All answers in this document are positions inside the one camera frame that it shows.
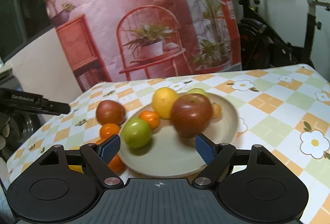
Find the grey gloved hand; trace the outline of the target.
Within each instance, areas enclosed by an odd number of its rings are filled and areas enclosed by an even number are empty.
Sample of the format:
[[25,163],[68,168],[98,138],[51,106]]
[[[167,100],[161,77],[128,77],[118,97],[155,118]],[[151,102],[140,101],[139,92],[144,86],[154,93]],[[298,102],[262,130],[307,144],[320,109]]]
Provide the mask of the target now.
[[0,150],[2,150],[5,145],[6,145],[6,138],[9,136],[10,134],[10,126],[8,123],[6,123],[3,127],[3,129],[1,130],[1,135],[0,135]]

